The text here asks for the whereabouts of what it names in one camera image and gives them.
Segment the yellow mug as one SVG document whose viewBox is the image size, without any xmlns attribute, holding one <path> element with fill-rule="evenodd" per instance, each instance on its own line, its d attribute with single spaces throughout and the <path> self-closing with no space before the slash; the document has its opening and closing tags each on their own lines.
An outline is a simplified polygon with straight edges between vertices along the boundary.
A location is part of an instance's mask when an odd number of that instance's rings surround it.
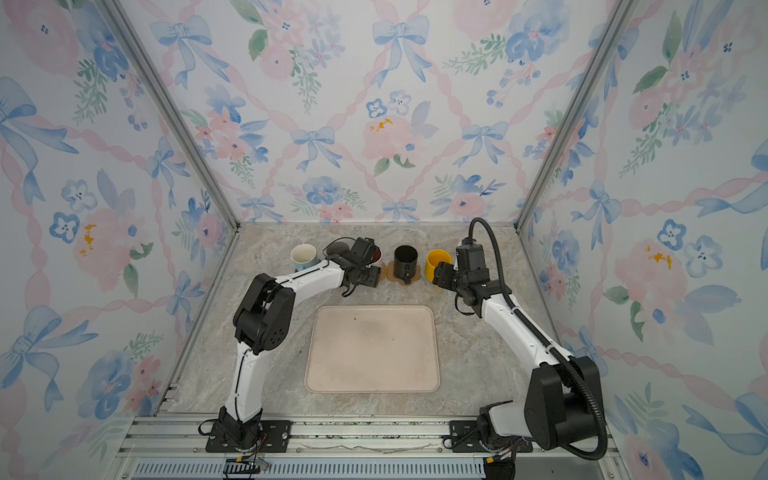
<svg viewBox="0 0 768 480">
<path fill-rule="evenodd" d="M 436 268 L 442 263 L 452 263 L 452 256 L 449 252 L 442 249 L 431 250 L 426 257 L 425 278 L 432 284 L 435 277 Z"/>
</svg>

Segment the cork paw print coaster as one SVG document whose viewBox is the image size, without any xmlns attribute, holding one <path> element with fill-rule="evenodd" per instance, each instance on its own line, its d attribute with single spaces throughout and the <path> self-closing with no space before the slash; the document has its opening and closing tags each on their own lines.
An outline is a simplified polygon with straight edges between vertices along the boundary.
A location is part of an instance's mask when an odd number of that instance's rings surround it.
<svg viewBox="0 0 768 480">
<path fill-rule="evenodd" d="M 400 286 L 407 286 L 407 285 L 415 285 L 417 282 L 419 282 L 422 278 L 422 268 L 420 265 L 415 266 L 415 272 L 414 276 L 411 278 L 411 281 L 409 284 L 407 284 L 404 280 L 398 278 L 395 276 L 395 262 L 389 261 L 386 265 L 386 279 L 390 282 L 394 282 Z"/>
</svg>

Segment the black mug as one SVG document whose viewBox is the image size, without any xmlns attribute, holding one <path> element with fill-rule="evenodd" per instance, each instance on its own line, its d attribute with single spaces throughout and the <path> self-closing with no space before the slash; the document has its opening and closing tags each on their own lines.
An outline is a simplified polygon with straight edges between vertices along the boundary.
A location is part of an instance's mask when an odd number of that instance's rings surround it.
<svg viewBox="0 0 768 480">
<path fill-rule="evenodd" d="M 411 245 L 398 246 L 394 251 L 394 278 L 404 285 L 410 285 L 418 274 L 418 251 Z"/>
</svg>

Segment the light blue mug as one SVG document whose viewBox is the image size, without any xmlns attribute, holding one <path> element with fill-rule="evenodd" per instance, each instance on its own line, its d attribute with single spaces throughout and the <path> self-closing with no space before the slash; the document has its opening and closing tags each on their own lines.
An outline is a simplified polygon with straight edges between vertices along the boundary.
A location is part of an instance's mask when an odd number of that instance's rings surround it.
<svg viewBox="0 0 768 480">
<path fill-rule="evenodd" d="M 296 271 L 303 271 L 318 264 L 316 248 L 311 244 L 299 244 L 290 253 Z"/>
</svg>

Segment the red mug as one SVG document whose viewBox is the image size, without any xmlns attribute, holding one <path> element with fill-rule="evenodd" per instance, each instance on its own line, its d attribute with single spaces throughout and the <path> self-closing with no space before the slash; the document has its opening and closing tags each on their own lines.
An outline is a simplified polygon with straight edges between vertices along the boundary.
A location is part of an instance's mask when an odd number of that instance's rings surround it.
<svg viewBox="0 0 768 480">
<path fill-rule="evenodd" d="M 374 248 L 370 264 L 373 265 L 373 264 L 379 263 L 381 260 L 381 256 L 382 256 L 381 249 L 378 246 L 376 246 Z"/>
</svg>

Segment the grey mug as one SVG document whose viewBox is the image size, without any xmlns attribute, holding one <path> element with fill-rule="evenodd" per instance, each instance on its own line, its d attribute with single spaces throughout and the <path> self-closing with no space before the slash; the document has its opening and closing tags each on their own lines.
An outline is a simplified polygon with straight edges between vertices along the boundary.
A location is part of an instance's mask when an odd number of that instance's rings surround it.
<svg viewBox="0 0 768 480">
<path fill-rule="evenodd" d="M 334 255 L 343 255 L 349 250 L 350 246 L 346 240 L 337 240 L 327 246 L 324 250 L 324 253 L 326 257 L 331 257 Z"/>
</svg>

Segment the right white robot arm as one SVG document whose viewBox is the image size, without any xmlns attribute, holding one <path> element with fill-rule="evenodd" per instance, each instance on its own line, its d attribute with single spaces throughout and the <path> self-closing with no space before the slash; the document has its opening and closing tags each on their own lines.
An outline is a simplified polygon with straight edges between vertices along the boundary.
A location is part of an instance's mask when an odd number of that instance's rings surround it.
<svg viewBox="0 0 768 480">
<path fill-rule="evenodd" d="M 503 281 L 490 277 L 483 247 L 466 238 L 456 248 L 456 264 L 441 262 L 433 284 L 456 294 L 506 342 L 525 370 L 528 386 L 520 400 L 480 409 L 482 441 L 490 446 L 525 438 L 544 450 L 563 448 L 584 459 L 607 451 L 600 372 L 587 356 L 557 344 L 530 318 Z"/>
</svg>

